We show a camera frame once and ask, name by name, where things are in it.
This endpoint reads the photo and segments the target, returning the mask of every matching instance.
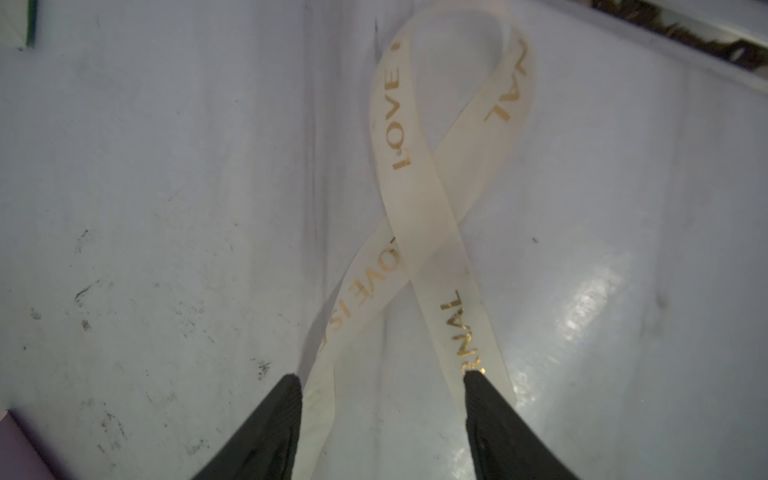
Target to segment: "gold lettering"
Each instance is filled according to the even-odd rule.
[[[491,114],[497,114],[499,117],[504,119],[504,121],[509,120],[509,113],[504,108],[499,107],[498,105],[494,105],[491,111],[488,112],[488,114],[485,116],[485,119],[483,121],[488,121],[488,119],[491,117]]]
[[[470,362],[462,363],[462,373],[467,373],[467,370],[477,370],[478,365],[480,365],[480,357],[479,356],[472,363],[470,363]],[[483,375],[485,375],[485,369],[480,369],[478,371],[480,373],[482,373]]]
[[[360,280],[355,280],[355,283],[353,283],[349,289],[351,290],[355,287],[357,287],[355,296],[358,296],[360,293],[362,293],[362,296],[364,297],[360,302],[360,305],[363,305],[366,301],[368,301],[368,298],[371,297],[371,294],[368,293],[368,290],[366,290],[365,286],[360,282]]]
[[[509,91],[498,98],[499,101],[517,101],[520,98],[520,89],[518,88],[518,79],[512,74],[512,87]]]
[[[392,90],[393,88],[397,88],[400,86],[400,69],[396,68],[395,73],[397,74],[397,78],[392,78],[392,72],[389,72],[389,81],[386,80],[386,74],[387,70],[384,71],[384,90]]]
[[[449,308],[454,308],[462,305],[462,298],[458,296],[458,290],[455,290],[455,292],[456,292],[456,300],[453,300],[451,303],[443,303],[440,306],[440,310],[447,310]]]
[[[389,140],[389,132],[393,131],[395,129],[400,130],[400,140],[392,143]],[[386,128],[386,143],[389,144],[389,148],[392,148],[393,150],[397,150],[400,147],[402,147],[402,142],[406,139],[406,133],[402,129],[402,125],[398,121],[393,121],[389,126]]]
[[[518,63],[515,64],[515,70],[525,75],[525,69],[523,68],[522,63],[523,63],[523,60],[525,60],[525,56],[528,54],[528,46],[525,44],[524,41],[522,41],[522,39],[520,40],[520,46],[523,47],[523,55],[520,56]]]
[[[384,262],[384,253],[389,253],[392,255],[392,258],[395,259],[395,265],[389,266]],[[400,264],[400,254],[395,250],[394,248],[389,248],[387,250],[384,250],[379,254],[379,268],[384,270],[385,272],[394,272],[397,266]]]
[[[397,109],[400,108],[400,102],[398,102],[397,100],[395,100],[394,98],[390,97],[387,94],[384,94],[384,100],[387,100],[389,103],[392,104],[392,110],[390,110],[389,113],[386,115],[386,117],[384,117],[385,120],[389,120],[395,114]]]
[[[472,331],[469,330],[469,329],[467,329],[467,333],[463,333],[462,335],[453,336],[451,339],[452,340],[464,339],[464,341],[462,342],[462,346],[460,346],[458,348],[458,352],[456,353],[456,355],[459,358],[461,358],[463,356],[468,356],[468,355],[475,355],[478,352],[477,349],[471,349],[471,350],[467,351],[467,347],[469,346],[469,342],[472,341]]]
[[[398,168],[408,167],[411,164],[411,157],[410,155],[408,155],[408,149],[404,148],[403,150],[406,151],[406,158],[405,160],[401,160],[396,164],[392,165],[393,170],[397,170]]]
[[[378,278],[380,280],[385,280],[386,277],[383,276],[381,273],[375,271],[373,268],[367,267],[366,268],[366,278],[368,279],[368,284],[371,287],[371,295],[373,295],[373,279]]]
[[[349,309],[346,308],[346,303],[344,303],[344,300],[339,300],[339,306],[341,307],[341,310],[344,312],[344,315],[346,315],[346,318],[350,318],[351,315],[349,314]]]
[[[464,309],[460,308],[456,313],[453,314],[451,318],[448,319],[447,322],[445,322],[445,324],[451,325],[451,326],[457,326],[458,328],[463,328],[464,330],[469,330],[469,327],[466,326],[464,322],[462,322],[462,315],[464,315]]]
[[[331,320],[329,323],[331,325],[334,325],[334,327],[332,327],[333,331],[338,332],[339,330],[341,330],[341,327],[344,326],[344,320],[340,316],[333,316],[333,315],[336,315],[335,310],[333,310],[333,313],[331,313]]]

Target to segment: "purple object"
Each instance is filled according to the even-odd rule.
[[[3,480],[54,480],[8,411],[0,412],[0,478]]]

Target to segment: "satin ribbon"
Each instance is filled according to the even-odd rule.
[[[413,33],[451,12],[483,12],[509,28],[502,58],[430,152],[411,77]],[[294,480],[311,477],[333,425],[333,363],[408,282],[460,415],[463,375],[480,370],[511,404],[515,392],[457,223],[467,214],[520,138],[531,108],[533,54],[502,5],[443,2],[398,32],[372,80],[369,126],[387,217],[355,255],[342,280],[325,336],[304,387]]]

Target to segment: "white plastic surface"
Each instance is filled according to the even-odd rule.
[[[519,412],[584,479],[761,478],[768,97],[510,6],[537,100],[461,228]],[[0,408],[60,470],[188,478],[297,370],[383,215],[367,82],[413,8],[46,2],[0,50]],[[429,141],[493,32],[425,33]],[[473,478],[412,291],[341,370],[315,478]]]

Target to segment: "dirt mark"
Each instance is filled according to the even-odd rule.
[[[259,362],[259,380],[264,380],[270,372],[271,362]]]
[[[83,247],[87,243],[91,243],[95,240],[94,234],[92,232],[89,232],[86,230],[83,232],[82,235],[77,239],[77,241],[74,244],[74,252],[75,253],[83,253]]]
[[[187,455],[192,456],[196,454],[203,447],[206,447],[207,449],[210,448],[210,446],[208,445],[208,441],[201,439],[200,442],[196,443],[195,445],[192,445],[191,447],[187,447]]]

